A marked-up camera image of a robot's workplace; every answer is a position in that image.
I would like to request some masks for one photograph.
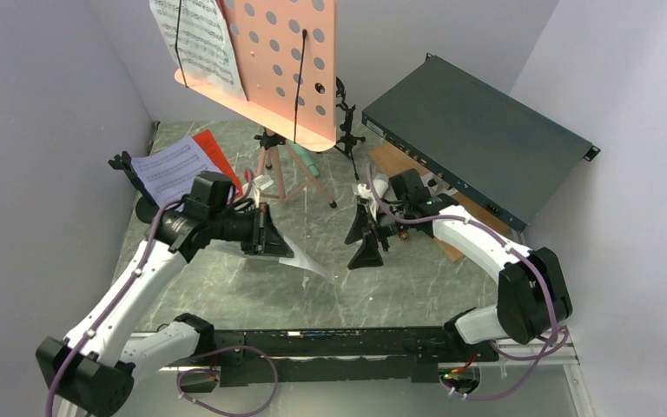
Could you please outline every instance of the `round hole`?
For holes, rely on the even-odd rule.
[[[298,24],[297,20],[295,20],[295,19],[290,20],[290,30],[292,30],[293,33],[300,32],[300,25]]]
[[[314,29],[313,30],[313,39],[315,39],[318,42],[323,42],[326,40],[326,36],[323,35],[323,30],[320,29]]]

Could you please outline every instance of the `gray marble tabletop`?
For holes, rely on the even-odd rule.
[[[256,169],[259,125],[247,121],[163,122],[153,151],[205,129],[210,130],[241,178],[246,167]],[[353,132],[367,141],[354,149],[364,172],[367,151],[380,139],[361,124]],[[280,149],[287,189],[305,176],[286,151]],[[162,291],[138,325],[155,330],[177,315],[189,312],[216,328],[332,328],[440,325],[457,313],[492,304],[497,286],[475,263],[451,263],[426,235],[411,234],[391,240],[383,253],[385,266],[347,270],[357,250],[344,245],[354,216],[355,183],[352,164],[329,150],[312,153],[320,180],[338,203],[328,207],[313,186],[286,203],[269,200],[277,228],[334,276],[333,283],[302,269],[269,261],[242,259],[201,251]],[[147,225],[134,214],[117,265],[119,275],[129,263]]]

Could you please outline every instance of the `table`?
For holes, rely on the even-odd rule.
[[[163,122],[153,151],[187,135],[210,130],[240,174],[255,167],[259,155],[253,136],[261,128],[248,121]],[[381,144],[355,123],[353,132],[367,141],[354,150],[357,164]],[[301,269],[218,252],[201,251],[154,302],[137,331],[153,331],[189,312],[217,328],[335,328],[440,325],[468,308],[495,302],[497,286],[475,263],[451,263],[424,234],[392,240],[385,266],[347,270],[356,247],[344,245],[355,200],[351,162],[334,150],[312,154],[320,180],[339,207],[331,209],[314,190],[291,202],[270,201],[278,229],[333,273],[334,283]],[[288,188],[304,181],[292,159],[281,154]],[[147,226],[131,216],[116,269],[118,276],[136,251]]]

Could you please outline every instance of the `black cable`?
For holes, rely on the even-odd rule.
[[[295,115],[293,120],[293,143],[295,143],[298,136],[298,100],[300,100],[300,83],[303,81],[303,59],[306,57],[306,38],[308,31],[303,30],[303,47],[300,52],[300,69],[298,70],[298,89],[295,91]]]
[[[182,83],[185,84],[185,88],[188,87],[188,81],[185,80],[185,71],[182,69],[182,61],[180,59],[180,52],[177,49],[177,41],[180,37],[180,10],[182,10],[182,0],[177,2],[177,26],[175,26],[175,56],[177,56],[177,64],[180,66],[180,73],[182,74]]]

